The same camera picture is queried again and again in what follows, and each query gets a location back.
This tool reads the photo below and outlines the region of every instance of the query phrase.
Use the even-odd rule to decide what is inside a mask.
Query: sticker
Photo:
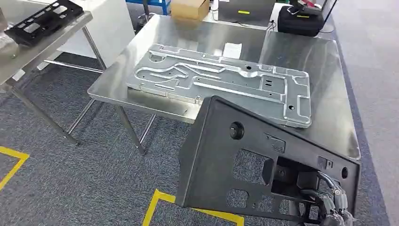
[[[248,12],[248,11],[243,11],[243,10],[238,10],[238,13],[241,13],[241,14],[250,14],[250,12]]]
[[[241,56],[242,44],[225,43],[223,57],[239,59]]]

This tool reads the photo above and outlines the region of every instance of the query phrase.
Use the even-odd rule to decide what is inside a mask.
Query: yellow tape marking
[[[22,152],[17,152],[12,149],[0,146],[0,153],[18,158],[19,161],[15,164],[10,172],[0,181],[0,191],[3,189],[4,185],[12,178],[16,171],[22,166],[22,164],[29,158],[29,155]]]
[[[152,196],[150,205],[148,206],[147,213],[145,214],[143,226],[149,226],[151,222],[152,215],[154,214],[155,208],[157,207],[158,200],[164,200],[170,203],[175,203],[176,197],[173,195],[169,195],[163,192],[160,192],[158,189],[155,189],[154,195]],[[222,218],[224,220],[228,220],[237,224],[237,226],[244,226],[244,218],[231,213],[224,213],[212,210],[201,210],[194,209],[193,210],[203,212],[209,215],[212,215],[217,218]]]
[[[248,11],[242,11],[242,10],[238,10],[238,13],[242,13],[242,14],[250,14],[250,12],[248,12]]]

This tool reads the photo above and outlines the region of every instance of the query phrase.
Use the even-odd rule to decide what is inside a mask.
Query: black bag
[[[288,8],[289,6],[283,6],[279,12],[279,32],[314,37],[323,28],[323,15],[308,15],[300,12],[292,15],[287,11]]]

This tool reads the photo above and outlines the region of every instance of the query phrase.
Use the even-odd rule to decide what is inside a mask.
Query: black plastic panel
[[[320,170],[341,184],[354,213],[359,162],[220,97],[204,100],[179,159],[176,203],[183,207],[318,223],[314,203],[299,190],[321,189]]]
[[[18,44],[34,46],[83,13],[69,0],[58,0],[5,31]]]

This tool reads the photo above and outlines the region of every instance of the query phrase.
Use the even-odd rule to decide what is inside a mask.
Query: white paper
[[[242,43],[234,44],[234,43],[225,43],[223,57],[239,59],[241,56],[241,48]]]

